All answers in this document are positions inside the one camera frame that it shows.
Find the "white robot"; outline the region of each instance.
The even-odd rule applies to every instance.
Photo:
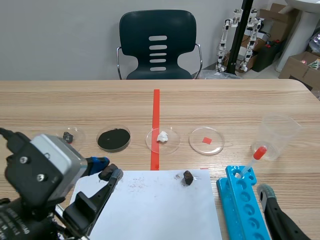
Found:
[[[225,60],[226,55],[226,42],[227,42],[227,36],[228,36],[228,30],[229,28],[236,28],[238,27],[238,23],[241,21],[241,17],[243,14],[243,10],[236,9],[233,12],[233,18],[226,19],[224,22],[224,26],[222,29],[222,36],[220,43],[218,45],[218,54],[217,54],[217,60],[216,60],[216,66],[215,69],[217,72],[224,72],[226,69],[223,66],[223,62]],[[247,71],[247,64],[253,54],[253,49],[255,47],[255,42],[257,40],[257,33],[261,27],[261,19],[257,17],[257,10],[255,8],[251,9],[250,15],[248,18],[247,23],[248,28],[252,28],[251,35],[250,35],[250,41],[246,46],[246,52],[243,61],[240,63],[240,70]]]

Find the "wooden table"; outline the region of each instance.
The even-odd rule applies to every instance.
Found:
[[[244,165],[252,155],[262,116],[280,112],[304,128],[275,162],[254,167],[259,183],[273,187],[278,203],[313,240],[320,240],[320,102],[295,80],[101,80],[0,81],[0,127],[28,134],[39,127],[80,127],[84,157],[107,155],[124,170],[149,170],[151,151],[145,142],[152,127],[153,90],[160,89],[160,125],[180,134],[180,146],[160,155],[160,170],[209,168],[224,240],[229,239],[216,180],[227,165]],[[119,153],[106,153],[96,143],[99,130],[124,125],[131,143]],[[195,152],[189,134],[199,126],[223,133],[217,155]],[[10,152],[0,140],[0,197],[18,195],[4,177]]]

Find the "floor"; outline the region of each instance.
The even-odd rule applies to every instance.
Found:
[[[260,72],[249,70],[243,73],[236,72],[236,75],[244,79],[278,79],[280,73],[275,70],[276,63],[277,61]]]

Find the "red square piece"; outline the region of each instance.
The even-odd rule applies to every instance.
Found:
[[[205,144],[211,144],[212,139],[211,139],[211,138],[208,138],[208,137],[205,137],[205,138],[202,140],[202,142],[205,143]]]

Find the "white cotton ball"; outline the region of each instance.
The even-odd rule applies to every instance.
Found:
[[[160,132],[160,134],[156,138],[156,141],[162,142],[162,143],[167,142],[168,141],[168,133],[166,133],[165,131]]]

